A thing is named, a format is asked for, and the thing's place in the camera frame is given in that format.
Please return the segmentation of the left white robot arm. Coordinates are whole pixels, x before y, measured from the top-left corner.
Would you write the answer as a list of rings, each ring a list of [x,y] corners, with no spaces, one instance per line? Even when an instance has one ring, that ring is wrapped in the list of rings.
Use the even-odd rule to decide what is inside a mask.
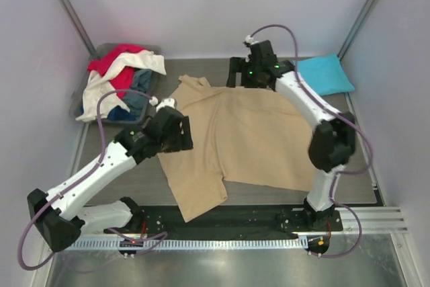
[[[88,207],[94,195],[121,174],[159,153],[191,150],[189,118],[165,108],[143,126],[125,128],[102,153],[62,184],[28,194],[30,217],[53,252],[70,247],[82,234],[115,229],[135,233],[144,212],[129,197]]]

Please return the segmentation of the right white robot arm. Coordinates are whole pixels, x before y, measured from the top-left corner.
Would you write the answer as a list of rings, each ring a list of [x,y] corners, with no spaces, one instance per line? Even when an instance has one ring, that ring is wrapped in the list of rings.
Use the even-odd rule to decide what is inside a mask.
[[[355,117],[340,113],[319,97],[288,61],[263,62],[232,57],[229,60],[227,87],[270,88],[288,99],[312,128],[308,157],[315,168],[312,189],[296,220],[310,231],[329,228],[335,219],[333,192],[335,179],[355,153]]]

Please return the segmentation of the beige t shirt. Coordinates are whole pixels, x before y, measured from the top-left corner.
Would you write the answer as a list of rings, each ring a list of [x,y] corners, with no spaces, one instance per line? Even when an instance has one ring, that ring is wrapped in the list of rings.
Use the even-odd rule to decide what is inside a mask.
[[[159,161],[185,222],[223,203],[226,181],[311,189],[312,129],[280,94],[213,87],[203,77],[183,75],[173,98],[189,118],[194,146],[161,153]]]

